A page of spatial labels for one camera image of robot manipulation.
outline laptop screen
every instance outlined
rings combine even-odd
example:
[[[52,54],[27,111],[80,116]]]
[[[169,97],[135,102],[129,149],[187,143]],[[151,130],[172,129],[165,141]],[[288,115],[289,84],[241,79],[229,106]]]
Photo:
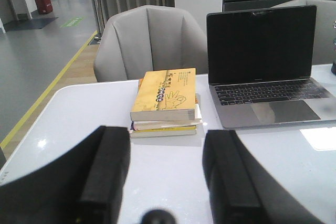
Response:
[[[207,15],[210,84],[310,77],[316,7]]]

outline book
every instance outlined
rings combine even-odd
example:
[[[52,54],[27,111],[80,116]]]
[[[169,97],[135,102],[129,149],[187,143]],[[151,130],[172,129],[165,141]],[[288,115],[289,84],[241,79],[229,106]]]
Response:
[[[172,128],[182,126],[192,126],[202,123],[201,110],[199,104],[196,105],[196,114],[194,120],[177,120],[177,121],[134,121],[133,128],[136,131],[160,129],[160,128]]]
[[[194,120],[195,86],[195,68],[146,72],[130,113],[131,120]]]
[[[130,128],[130,137],[155,137],[155,136],[179,136],[179,135],[194,135],[196,134],[196,125],[182,126],[182,127],[168,127],[160,129],[149,129],[136,131],[133,123]]]

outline black knob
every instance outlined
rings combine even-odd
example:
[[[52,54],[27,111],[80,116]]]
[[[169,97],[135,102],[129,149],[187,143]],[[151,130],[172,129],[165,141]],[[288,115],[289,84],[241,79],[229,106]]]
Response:
[[[333,74],[336,74],[336,60],[334,60],[334,62],[333,62],[333,64],[332,64],[331,72],[332,72]]]
[[[151,210],[143,217],[141,224],[176,224],[175,218],[164,210]]]

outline hand illustration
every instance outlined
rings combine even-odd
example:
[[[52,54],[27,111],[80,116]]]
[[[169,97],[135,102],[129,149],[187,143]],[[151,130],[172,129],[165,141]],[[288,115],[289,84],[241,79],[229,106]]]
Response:
[[[150,107],[148,107],[147,104],[142,102],[142,101],[135,103],[135,105],[139,106],[139,107],[142,107],[140,111],[150,110]]]
[[[176,109],[177,106],[179,106],[181,103],[187,100],[186,97],[178,94],[179,91],[177,90],[175,93],[171,91],[169,94],[165,95],[165,102],[166,102],[166,107],[164,108],[165,110]]]

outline gray chair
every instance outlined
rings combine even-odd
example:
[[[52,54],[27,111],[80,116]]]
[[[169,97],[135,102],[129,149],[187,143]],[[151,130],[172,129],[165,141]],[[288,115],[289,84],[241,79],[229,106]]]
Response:
[[[207,73],[206,35],[187,11],[145,5],[112,16],[94,63],[97,81],[139,79],[146,71]]]
[[[274,7],[316,5],[316,27],[313,48],[315,64],[328,64],[336,60],[334,40],[336,39],[336,1],[331,0],[292,0]]]

